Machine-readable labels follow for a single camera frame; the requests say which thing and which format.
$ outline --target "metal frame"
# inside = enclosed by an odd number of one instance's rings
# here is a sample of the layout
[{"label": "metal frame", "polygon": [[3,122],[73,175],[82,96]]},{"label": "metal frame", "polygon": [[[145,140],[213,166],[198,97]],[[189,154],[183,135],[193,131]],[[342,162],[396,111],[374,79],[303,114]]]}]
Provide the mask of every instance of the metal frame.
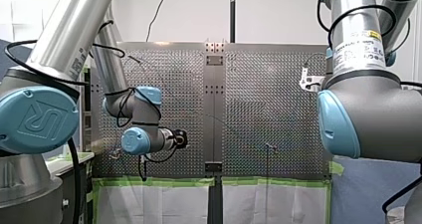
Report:
[{"label": "metal frame", "polygon": [[[160,168],[170,168],[174,170],[174,166],[177,166],[176,162],[171,162],[171,165],[164,164],[151,164],[151,172],[149,175],[159,176],[159,177],[203,177],[203,176],[221,176],[222,174],[230,174],[224,172],[224,162],[225,157],[223,154],[223,132],[225,129],[224,119],[226,118],[226,99],[227,99],[227,54],[230,52],[246,52],[246,53],[292,53],[299,54],[306,58],[307,55],[315,52],[323,52],[325,46],[303,46],[303,45],[247,45],[247,44],[222,44],[222,43],[119,43],[120,48],[125,49],[126,52],[130,55],[131,52],[154,52],[154,51],[186,51],[186,54],[189,51],[199,52],[203,56],[203,74],[202,74],[202,88],[199,89],[202,93],[202,147],[203,147],[203,170],[192,173],[164,173],[160,171]],[[324,62],[316,63],[320,64],[320,67],[310,67],[310,74],[319,75],[319,71],[324,71]],[[301,72],[301,66],[298,66],[298,72]],[[109,157],[109,150],[103,145],[103,138],[101,135],[101,126],[100,122],[102,120],[102,86],[97,76],[97,68],[95,65],[91,68],[91,92],[92,92],[92,149],[97,154],[97,158],[100,158],[100,162],[96,162],[98,165],[106,165],[109,168],[110,173],[114,171],[114,165],[109,162],[116,162]],[[300,88],[298,85],[300,77],[297,78],[294,85]],[[323,170],[320,173],[281,173],[281,175],[274,175],[271,173],[271,176],[281,176],[281,177],[291,177],[291,178],[300,178],[300,179],[329,179],[329,169],[328,161],[330,156],[327,153],[322,154],[323,158]],[[135,158],[126,157],[125,155],[121,159],[128,160],[131,166],[131,173],[136,175],[136,169],[134,168],[136,164]],[[272,157],[271,161],[277,161],[277,157]],[[96,173],[96,166],[94,175],[102,176],[100,173]],[[262,175],[261,173],[240,173],[239,175]]]}]

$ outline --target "vertical metal post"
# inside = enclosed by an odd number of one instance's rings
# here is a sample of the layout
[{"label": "vertical metal post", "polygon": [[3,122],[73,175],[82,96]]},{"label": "vertical metal post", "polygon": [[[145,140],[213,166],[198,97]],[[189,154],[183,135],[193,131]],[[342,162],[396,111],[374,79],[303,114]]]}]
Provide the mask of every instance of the vertical metal post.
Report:
[{"label": "vertical metal post", "polygon": [[236,0],[230,0],[230,43],[236,42]]}]

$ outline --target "white plastic sheet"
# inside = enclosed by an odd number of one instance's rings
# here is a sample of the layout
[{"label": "white plastic sheet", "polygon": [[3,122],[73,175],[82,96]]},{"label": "white plastic sheet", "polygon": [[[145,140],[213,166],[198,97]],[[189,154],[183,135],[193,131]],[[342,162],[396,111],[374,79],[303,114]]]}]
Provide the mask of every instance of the white plastic sheet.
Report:
[{"label": "white plastic sheet", "polygon": [[224,186],[224,223],[326,224],[327,192],[326,187]]},{"label": "white plastic sheet", "polygon": [[99,224],[207,223],[208,186],[102,187],[98,196]]}]

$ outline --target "black cable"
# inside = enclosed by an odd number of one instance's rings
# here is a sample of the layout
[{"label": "black cable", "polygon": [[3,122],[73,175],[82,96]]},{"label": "black cable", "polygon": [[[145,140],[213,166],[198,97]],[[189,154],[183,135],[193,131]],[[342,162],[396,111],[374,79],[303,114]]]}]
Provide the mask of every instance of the black cable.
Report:
[{"label": "black cable", "polygon": [[76,86],[89,86],[89,83],[83,83],[83,82],[74,82],[74,81],[68,81],[65,79],[61,79],[61,78],[56,78],[56,77],[52,77],[44,72],[41,72],[29,65],[27,65],[26,63],[22,62],[21,60],[19,60],[17,57],[15,57],[11,52],[10,49],[17,47],[17,46],[21,46],[21,45],[28,45],[28,44],[35,44],[37,43],[38,40],[28,40],[28,41],[22,41],[22,42],[14,42],[14,43],[9,43],[5,48],[4,48],[4,53],[6,54],[6,56],[12,60],[13,62],[15,62],[16,64],[18,64],[19,66],[22,66],[24,68],[26,68],[28,71],[33,72],[41,77],[44,78],[48,78],[48,79],[53,79],[57,82],[62,82],[62,83],[66,83],[66,84],[70,84],[70,85],[76,85]]},{"label": "black cable", "polygon": [[148,40],[149,40],[149,35],[151,34],[152,24],[155,22],[155,19],[156,19],[156,18],[157,18],[157,16],[158,16],[158,12],[159,12],[159,9],[161,8],[162,2],[164,2],[164,0],[161,0],[161,1],[159,2],[158,7],[157,7],[157,10],[155,11],[154,18],[152,18],[151,22],[149,23],[149,27],[148,27],[148,34],[146,35],[146,42],[148,42]]},{"label": "black cable", "polygon": [[69,151],[71,152],[72,163],[74,166],[75,178],[75,209],[74,209],[74,224],[79,224],[80,210],[81,210],[81,169],[79,165],[77,147],[75,146],[74,139],[70,138],[68,141]]},{"label": "black cable", "polygon": [[114,24],[114,21],[113,20],[108,20],[108,21],[106,21],[106,22],[104,22],[104,23],[102,23],[102,25],[100,26],[100,28],[99,28],[99,31],[98,31],[98,33],[104,28],[104,27],[106,27],[106,26],[108,26],[108,25],[112,25],[112,24]]},{"label": "black cable", "polygon": [[[104,27],[106,27],[106,26],[108,26],[108,25],[112,25],[112,24],[114,24],[114,21],[113,21],[113,20],[108,20],[108,21],[106,21],[106,22],[102,23],[102,25],[101,25],[101,26],[100,26],[100,28],[99,28],[98,33],[99,33],[99,32],[100,32],[100,31],[101,31]],[[93,43],[93,46],[95,46],[95,47],[100,47],[100,48],[104,48],[104,49],[109,49],[109,50],[114,50],[114,51],[120,52],[120,53],[121,53],[121,55],[119,55],[119,57],[120,57],[120,58],[123,58],[123,57],[125,57],[125,56],[126,56],[126,53],[124,52],[124,50],[119,49],[119,48],[116,48],[116,47],[110,47],[110,46],[101,45],[101,44],[97,44],[97,43]],[[94,58],[94,56],[93,56],[93,54],[91,53],[91,51],[89,51],[89,55],[90,55],[90,57],[91,57],[91,58]]]},{"label": "black cable", "polygon": [[137,172],[139,173],[140,179],[142,181],[146,181],[146,179],[147,179],[147,177],[146,177],[146,162],[143,163],[143,175],[142,175],[142,171],[140,170],[141,160],[142,160],[142,155],[139,155],[137,157]]},{"label": "black cable", "polygon": [[126,106],[127,101],[129,100],[129,98],[132,94],[133,94],[133,89],[130,89],[129,92],[127,93],[126,97],[124,98],[124,100],[120,100],[120,104],[118,105],[117,117],[115,118],[115,123],[116,123],[117,127],[124,127],[131,122],[131,118],[129,118],[124,124],[120,124],[121,115],[122,114],[124,115],[123,108]]},{"label": "black cable", "polygon": [[336,26],[339,22],[341,22],[341,20],[342,20],[342,19],[344,19],[345,17],[347,17],[350,13],[355,12],[355,11],[357,11],[357,10],[361,10],[361,9],[369,9],[369,8],[375,8],[375,9],[380,9],[380,10],[383,10],[384,12],[388,13],[388,15],[390,15],[390,16],[391,16],[391,20],[392,20],[391,26],[390,26],[390,27],[388,28],[388,30],[387,30],[386,32],[384,32],[381,36],[385,36],[385,35],[387,35],[388,33],[390,33],[390,32],[394,29],[395,25],[397,24],[397,17],[395,16],[394,12],[393,12],[393,11],[391,11],[391,9],[389,9],[389,8],[387,8],[387,7],[385,7],[385,6],[382,6],[382,5],[377,5],[377,4],[364,5],[364,6],[360,6],[360,7],[352,8],[352,9],[350,9],[350,10],[348,10],[348,11],[344,12],[344,13],[343,13],[343,14],[341,14],[340,16],[338,16],[338,17],[335,19],[335,21],[332,23],[331,27],[329,28],[329,31],[328,31],[328,44],[329,44],[329,47],[330,47],[331,49],[332,49],[332,40],[331,40],[331,35],[332,35],[332,32],[334,31],[335,26]]},{"label": "black cable", "polygon": [[110,46],[97,44],[97,43],[93,43],[93,46],[120,52],[120,55],[118,55],[118,57],[120,57],[120,58],[123,58],[123,57],[126,56],[126,53],[124,52],[124,50],[116,48],[116,47],[110,47]]},{"label": "black cable", "polygon": [[320,87],[320,83],[311,83],[311,84],[309,84],[309,85],[306,85],[306,88],[307,88],[307,89],[310,89],[310,88],[311,88],[311,86],[318,86],[318,87]]},{"label": "black cable", "polygon": [[326,31],[329,32],[329,28],[323,23],[322,18],[320,17],[320,4],[322,3],[322,0],[317,0],[316,4],[316,17],[317,21],[319,22],[319,25]]},{"label": "black cable", "polygon": [[152,100],[147,97],[146,95],[144,95],[142,92],[140,92],[138,89],[136,88],[129,88],[129,92],[127,93],[126,97],[123,100],[120,100],[120,104],[118,105],[118,113],[117,113],[117,117],[115,118],[116,121],[116,125],[117,127],[124,127],[126,125],[128,125],[131,122],[131,118],[129,118],[124,124],[120,124],[120,118],[122,115],[124,115],[123,113],[123,109],[126,106],[129,98],[131,95],[133,95],[134,93],[138,93],[140,96],[142,96],[144,99],[146,99],[146,101],[155,109],[155,111],[158,114],[158,119],[161,119],[161,111],[159,110],[159,108],[152,102]]},{"label": "black cable", "polygon": [[400,43],[400,45],[398,45],[395,49],[393,49],[390,52],[390,54],[397,52],[404,45],[404,43],[407,41],[407,39],[409,38],[409,35],[410,35],[410,18],[407,19],[407,33],[406,33],[406,36],[404,37],[404,39]]},{"label": "black cable", "polygon": [[422,88],[422,83],[416,83],[416,82],[400,82],[400,85]]},{"label": "black cable", "polygon": [[174,155],[174,153],[176,152],[176,150],[177,150],[177,148],[176,147],[173,147],[173,151],[170,153],[170,155],[168,155],[166,158],[161,159],[161,160],[151,159],[147,155],[144,155],[144,157],[146,158],[146,160],[148,160],[150,162],[153,162],[153,163],[162,163],[162,162],[168,161],[168,159],[170,159]]},{"label": "black cable", "polygon": [[409,185],[401,189],[399,192],[397,192],[392,197],[390,197],[386,202],[384,202],[384,204],[382,204],[382,211],[384,213],[387,213],[388,212],[387,208],[391,203],[395,202],[397,199],[399,199],[400,197],[408,193],[410,190],[417,187],[420,183],[422,183],[422,176],[414,180],[412,183],[410,183]]},{"label": "black cable", "polygon": [[324,58],[326,57],[326,54],[325,53],[313,53],[312,55],[310,55],[308,58],[307,58],[307,60],[305,61],[305,63],[304,63],[304,68],[308,68],[309,67],[309,64],[310,64],[310,60],[312,59],[312,58],[314,58],[314,57],[317,57],[317,56],[323,56]]}]

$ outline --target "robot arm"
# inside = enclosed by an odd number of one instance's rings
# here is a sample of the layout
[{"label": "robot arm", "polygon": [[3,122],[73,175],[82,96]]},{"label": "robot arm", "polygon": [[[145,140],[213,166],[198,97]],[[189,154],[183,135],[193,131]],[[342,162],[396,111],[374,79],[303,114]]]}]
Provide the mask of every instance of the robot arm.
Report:
[{"label": "robot arm", "polygon": [[[104,23],[113,21],[111,9],[105,14]],[[96,44],[116,47],[113,26],[103,27]],[[120,57],[112,50],[94,47],[94,58],[105,89],[103,110],[116,118],[130,118],[132,127],[122,138],[122,149],[140,155],[187,145],[184,130],[170,130],[159,126],[161,90],[154,87],[129,88]]]},{"label": "robot arm", "polygon": [[422,158],[422,96],[402,90],[400,80],[386,71],[390,52],[416,0],[384,0],[398,21],[376,9],[351,9],[375,0],[323,0],[331,9],[332,77],[318,94],[319,130],[332,154],[353,158],[419,162]]},{"label": "robot arm", "polygon": [[[116,47],[107,11],[111,0],[60,0],[25,68],[9,69],[0,86],[0,149],[37,154],[65,144],[79,124],[77,82],[93,40]],[[127,86],[120,58],[104,48],[94,54],[105,88],[104,108],[116,117],[132,119],[122,147],[146,154],[185,147],[186,132],[158,128],[161,90]]]}]

